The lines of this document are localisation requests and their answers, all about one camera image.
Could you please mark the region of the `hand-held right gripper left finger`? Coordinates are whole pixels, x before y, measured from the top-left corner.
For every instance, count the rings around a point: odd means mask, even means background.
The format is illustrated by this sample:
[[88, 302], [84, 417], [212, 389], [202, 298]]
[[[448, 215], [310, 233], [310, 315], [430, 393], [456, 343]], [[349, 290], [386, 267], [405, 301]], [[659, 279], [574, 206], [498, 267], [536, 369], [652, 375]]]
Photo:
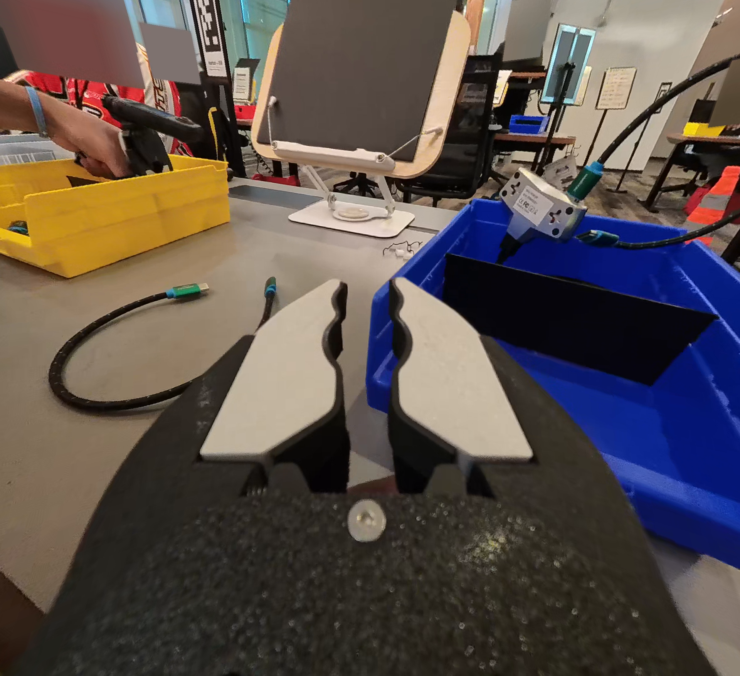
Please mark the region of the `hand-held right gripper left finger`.
[[347, 295], [346, 283], [330, 279], [258, 328], [201, 446], [201, 460], [348, 472], [338, 365]]

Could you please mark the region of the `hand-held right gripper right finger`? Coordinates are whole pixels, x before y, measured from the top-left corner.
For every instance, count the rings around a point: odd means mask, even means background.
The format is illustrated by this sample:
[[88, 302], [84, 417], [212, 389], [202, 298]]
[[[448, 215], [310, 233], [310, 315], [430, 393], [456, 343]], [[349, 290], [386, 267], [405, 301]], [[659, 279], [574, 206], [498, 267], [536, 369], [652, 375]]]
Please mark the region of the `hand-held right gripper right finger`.
[[397, 365], [388, 406], [394, 454], [416, 472], [528, 463], [534, 453], [482, 337], [404, 277], [389, 284]]

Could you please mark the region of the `white power adapter block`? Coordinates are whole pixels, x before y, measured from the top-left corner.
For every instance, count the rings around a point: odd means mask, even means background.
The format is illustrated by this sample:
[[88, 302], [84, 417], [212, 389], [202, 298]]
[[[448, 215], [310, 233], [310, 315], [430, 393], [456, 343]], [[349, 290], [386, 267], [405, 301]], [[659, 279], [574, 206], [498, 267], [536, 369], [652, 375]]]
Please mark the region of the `white power adapter block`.
[[569, 240], [587, 213], [582, 202], [519, 168], [499, 191], [499, 199], [511, 214], [506, 236], [525, 244], [540, 237], [556, 242]]

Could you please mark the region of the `orange traffic cone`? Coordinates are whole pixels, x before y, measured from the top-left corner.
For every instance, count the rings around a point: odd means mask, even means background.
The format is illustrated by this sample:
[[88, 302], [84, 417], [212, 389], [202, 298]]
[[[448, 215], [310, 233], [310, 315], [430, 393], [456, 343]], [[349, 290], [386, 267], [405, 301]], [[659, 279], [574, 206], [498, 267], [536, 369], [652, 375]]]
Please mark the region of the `orange traffic cone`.
[[739, 167], [727, 166], [714, 183], [696, 190], [689, 198], [684, 212], [684, 227], [693, 233], [701, 227], [713, 225], [739, 209]]

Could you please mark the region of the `clear plastic container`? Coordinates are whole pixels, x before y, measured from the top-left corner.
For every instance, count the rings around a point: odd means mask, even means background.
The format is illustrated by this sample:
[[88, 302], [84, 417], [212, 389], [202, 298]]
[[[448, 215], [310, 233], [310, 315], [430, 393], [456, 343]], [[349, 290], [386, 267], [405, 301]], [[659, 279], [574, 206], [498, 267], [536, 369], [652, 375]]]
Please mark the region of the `clear plastic container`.
[[1, 135], [1, 165], [69, 159], [69, 153], [39, 135]]

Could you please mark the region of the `tag sign on black stand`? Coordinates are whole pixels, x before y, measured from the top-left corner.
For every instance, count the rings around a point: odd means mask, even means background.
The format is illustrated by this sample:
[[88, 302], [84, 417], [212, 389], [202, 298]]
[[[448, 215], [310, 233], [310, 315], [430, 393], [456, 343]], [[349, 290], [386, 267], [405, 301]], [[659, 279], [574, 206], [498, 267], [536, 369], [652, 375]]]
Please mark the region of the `tag sign on black stand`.
[[241, 135], [236, 124], [229, 65], [220, 0], [189, 0], [198, 50], [203, 65], [201, 84], [212, 107], [219, 111], [220, 152], [225, 155], [236, 178], [245, 178]]

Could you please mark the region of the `printed paper sheet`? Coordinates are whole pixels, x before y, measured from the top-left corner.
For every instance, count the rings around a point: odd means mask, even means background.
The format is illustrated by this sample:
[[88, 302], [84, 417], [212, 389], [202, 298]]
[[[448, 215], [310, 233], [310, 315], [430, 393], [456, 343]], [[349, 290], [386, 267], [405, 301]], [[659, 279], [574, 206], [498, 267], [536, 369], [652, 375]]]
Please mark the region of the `printed paper sheet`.
[[553, 187], [567, 189], [579, 173], [577, 158], [573, 154], [547, 164], [541, 177]]

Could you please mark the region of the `brown table black legs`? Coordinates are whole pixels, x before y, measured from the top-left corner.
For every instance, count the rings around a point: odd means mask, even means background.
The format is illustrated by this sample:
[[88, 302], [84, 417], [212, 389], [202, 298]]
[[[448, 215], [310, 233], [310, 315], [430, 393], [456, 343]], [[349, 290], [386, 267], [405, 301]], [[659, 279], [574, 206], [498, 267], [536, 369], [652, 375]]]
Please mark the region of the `brown table black legs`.
[[653, 182], [650, 192], [644, 200], [639, 201], [643, 208], [651, 213], [655, 213], [657, 211], [655, 207], [656, 201], [662, 193], [680, 190], [682, 193], [691, 194], [695, 189], [692, 182], [685, 182], [678, 185], [665, 185], [665, 181], [669, 178], [673, 167], [685, 166], [680, 165], [679, 157], [687, 153], [686, 150], [689, 146], [693, 147], [698, 144], [700, 148], [699, 151], [708, 152], [709, 148], [711, 148], [713, 153], [715, 153], [718, 148], [738, 148], [739, 146], [738, 136], [687, 136], [673, 133], [667, 135], [667, 141], [673, 146], [673, 150], [662, 165], [658, 176]]

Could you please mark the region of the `person's left hand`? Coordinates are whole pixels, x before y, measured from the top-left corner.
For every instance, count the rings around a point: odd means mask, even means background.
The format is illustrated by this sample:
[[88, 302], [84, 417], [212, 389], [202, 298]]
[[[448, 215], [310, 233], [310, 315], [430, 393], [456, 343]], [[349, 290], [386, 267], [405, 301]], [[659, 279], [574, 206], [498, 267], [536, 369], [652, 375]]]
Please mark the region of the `person's left hand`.
[[84, 155], [89, 169], [96, 174], [124, 179], [133, 170], [124, 150], [121, 129], [87, 113], [78, 114], [70, 126], [69, 140]]

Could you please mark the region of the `small sign stand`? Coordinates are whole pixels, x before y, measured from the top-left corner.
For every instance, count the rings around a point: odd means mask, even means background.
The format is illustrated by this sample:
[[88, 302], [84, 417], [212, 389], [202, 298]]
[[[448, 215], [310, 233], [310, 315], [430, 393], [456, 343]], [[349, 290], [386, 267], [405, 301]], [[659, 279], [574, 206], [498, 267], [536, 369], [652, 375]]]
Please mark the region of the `small sign stand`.
[[232, 97], [236, 106], [252, 105], [256, 99], [255, 74], [261, 60], [241, 58], [232, 72]]

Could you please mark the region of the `grey desk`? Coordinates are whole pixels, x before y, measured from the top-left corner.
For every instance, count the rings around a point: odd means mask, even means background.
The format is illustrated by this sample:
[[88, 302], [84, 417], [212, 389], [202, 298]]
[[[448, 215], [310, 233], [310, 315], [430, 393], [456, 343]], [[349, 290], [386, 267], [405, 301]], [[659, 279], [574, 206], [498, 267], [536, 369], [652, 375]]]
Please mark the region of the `grey desk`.
[[388, 242], [289, 220], [311, 202], [305, 190], [245, 185], [229, 199], [229, 223], [72, 279], [2, 257], [2, 574], [30, 600], [33, 616], [55, 600], [107, 485], [159, 413], [78, 412], [47, 384], [62, 344], [123, 304], [173, 285], [210, 288], [196, 301], [153, 304], [101, 330], [69, 363], [72, 392], [116, 400], [179, 385], [252, 333], [270, 276], [280, 306], [328, 279], [344, 281], [349, 484], [389, 479], [385, 416], [367, 405], [365, 366], [372, 297], [405, 262], [385, 251]]

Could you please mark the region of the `brown wooden table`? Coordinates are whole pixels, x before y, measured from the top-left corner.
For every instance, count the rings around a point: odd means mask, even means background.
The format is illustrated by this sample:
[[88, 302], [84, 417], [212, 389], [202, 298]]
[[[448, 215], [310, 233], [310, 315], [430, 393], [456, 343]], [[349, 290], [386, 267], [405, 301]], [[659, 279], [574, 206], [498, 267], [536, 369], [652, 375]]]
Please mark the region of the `brown wooden table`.
[[491, 156], [484, 166], [484, 173], [500, 179], [503, 178], [501, 174], [494, 171], [494, 160], [500, 155], [514, 152], [533, 153], [531, 170], [541, 173], [544, 167], [553, 161], [556, 151], [573, 147], [577, 141], [574, 136], [556, 135], [548, 141], [548, 135], [519, 135], [502, 131], [491, 132], [491, 138]]

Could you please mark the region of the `lit display on tripod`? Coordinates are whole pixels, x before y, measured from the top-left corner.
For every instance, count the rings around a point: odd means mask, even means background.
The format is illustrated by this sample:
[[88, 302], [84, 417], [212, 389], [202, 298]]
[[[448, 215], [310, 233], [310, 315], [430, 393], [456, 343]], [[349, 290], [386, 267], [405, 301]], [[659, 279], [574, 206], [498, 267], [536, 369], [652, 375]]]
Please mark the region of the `lit display on tripod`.
[[596, 34], [595, 29], [559, 24], [541, 93], [542, 103], [553, 104], [562, 98], [565, 105], [575, 104]]

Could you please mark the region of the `black office chair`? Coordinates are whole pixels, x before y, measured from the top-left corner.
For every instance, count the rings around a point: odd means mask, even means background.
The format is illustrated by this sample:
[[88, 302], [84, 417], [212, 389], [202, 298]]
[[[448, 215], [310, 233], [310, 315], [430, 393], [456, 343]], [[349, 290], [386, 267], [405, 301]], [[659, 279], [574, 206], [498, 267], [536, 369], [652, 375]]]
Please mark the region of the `black office chair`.
[[441, 200], [468, 200], [483, 184], [492, 158], [489, 124], [502, 63], [503, 45], [494, 54], [467, 58], [437, 162], [416, 178], [395, 182], [403, 203], [428, 197], [437, 207]]

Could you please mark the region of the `person's left forearm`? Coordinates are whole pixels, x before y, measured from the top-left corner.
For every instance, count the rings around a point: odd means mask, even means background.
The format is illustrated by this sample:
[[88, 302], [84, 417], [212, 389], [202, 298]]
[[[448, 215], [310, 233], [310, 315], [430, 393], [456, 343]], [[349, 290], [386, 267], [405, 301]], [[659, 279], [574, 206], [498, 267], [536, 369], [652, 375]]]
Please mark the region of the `person's left forearm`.
[[[39, 95], [51, 141], [68, 151], [77, 152], [69, 140], [69, 130], [75, 123], [78, 112], [56, 99]], [[7, 131], [32, 134], [37, 134], [38, 131], [24, 86], [5, 80], [1, 81], [1, 130], [2, 133]]]

